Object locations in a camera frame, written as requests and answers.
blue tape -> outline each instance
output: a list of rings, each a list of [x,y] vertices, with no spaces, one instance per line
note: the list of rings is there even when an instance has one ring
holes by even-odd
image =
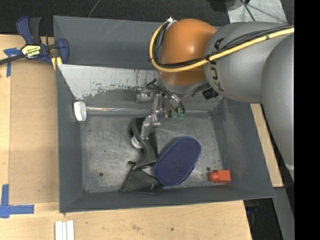
[[[5,55],[9,57],[13,56],[13,55],[20,55],[21,51],[19,49],[15,48],[9,48],[9,49],[4,49],[3,52],[5,53]],[[10,77],[11,76],[11,62],[8,62],[7,66],[6,66],[6,77]]]
[[[34,214],[34,204],[9,205],[9,184],[2,186],[0,218],[7,219],[15,214]]]

black floor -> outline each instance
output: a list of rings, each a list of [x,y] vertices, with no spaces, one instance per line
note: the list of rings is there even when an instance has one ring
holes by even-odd
[[[41,36],[53,36],[53,15],[87,17],[97,0],[0,0],[0,33],[15,33],[16,21],[25,15],[42,17]],[[295,23],[295,0],[281,0],[289,24]],[[229,23],[226,5],[221,0],[102,0],[92,17],[164,22],[169,16],[180,20],[195,18],[214,26]],[[254,240],[281,240],[282,235],[271,199],[246,202],[252,214]]]

yellow cable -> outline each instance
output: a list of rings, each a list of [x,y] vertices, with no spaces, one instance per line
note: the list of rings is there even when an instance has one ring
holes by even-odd
[[[181,67],[177,67],[177,68],[166,68],[166,67],[162,67],[160,65],[158,65],[155,61],[155,59],[153,58],[153,45],[154,45],[154,42],[156,40],[156,36],[158,35],[158,33],[160,32],[162,26],[164,25],[162,24],[153,34],[152,38],[151,38],[151,41],[150,41],[150,46],[149,46],[149,56],[151,58],[151,62],[152,62],[152,65],[160,70],[160,71],[163,71],[163,72],[168,72],[168,73],[175,73],[175,72],[183,72],[183,71],[187,71],[187,70],[191,70],[191,69],[194,69],[194,68],[198,68],[206,63],[208,63],[209,61],[213,61],[213,60],[216,60],[216,59],[219,59],[221,57],[224,57],[224,56],[227,56],[229,54],[232,54],[232,53],[235,53],[239,50],[242,50],[244,48],[247,48],[249,46],[252,46],[252,45],[255,45],[255,44],[258,44],[260,42],[263,42],[265,40],[269,40],[269,39],[273,39],[273,38],[277,38],[277,37],[280,37],[280,36],[284,36],[284,35],[289,35],[291,33],[294,33],[295,32],[295,28],[294,27],[291,27],[291,28],[288,28],[288,29],[284,29],[284,30],[280,30],[280,31],[277,31],[277,32],[274,32],[274,33],[271,33],[271,34],[267,34],[265,36],[262,36],[262,37],[258,37],[254,40],[251,40],[251,41],[248,41],[248,42],[245,42],[243,44],[240,44],[240,45],[237,45],[236,47],[233,47],[231,49],[228,49],[228,50],[225,50],[223,52],[220,52],[220,53],[217,53],[215,55],[212,55],[209,57],[209,59],[203,59],[201,61],[198,61],[196,63],[193,63],[191,65],[187,65],[187,66],[181,66]]]

orange block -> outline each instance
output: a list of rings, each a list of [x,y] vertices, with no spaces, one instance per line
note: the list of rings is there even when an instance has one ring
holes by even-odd
[[[231,175],[229,170],[216,170],[212,171],[208,175],[209,181],[215,183],[228,183],[231,181]]]

gray bin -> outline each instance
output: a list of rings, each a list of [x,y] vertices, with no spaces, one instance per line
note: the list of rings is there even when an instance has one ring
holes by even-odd
[[[152,103],[137,103],[143,83],[157,72],[148,62],[148,44],[159,23],[54,17],[55,39],[69,43],[68,64],[56,69],[60,212],[188,205],[274,197],[251,106],[225,98],[185,101],[183,120],[160,116],[158,150],[175,137],[191,136],[202,147],[199,160],[181,185],[159,195],[120,193],[137,160],[129,121],[146,116]],[[92,110],[79,123],[73,103]],[[230,170],[232,181],[208,181],[208,172]]]

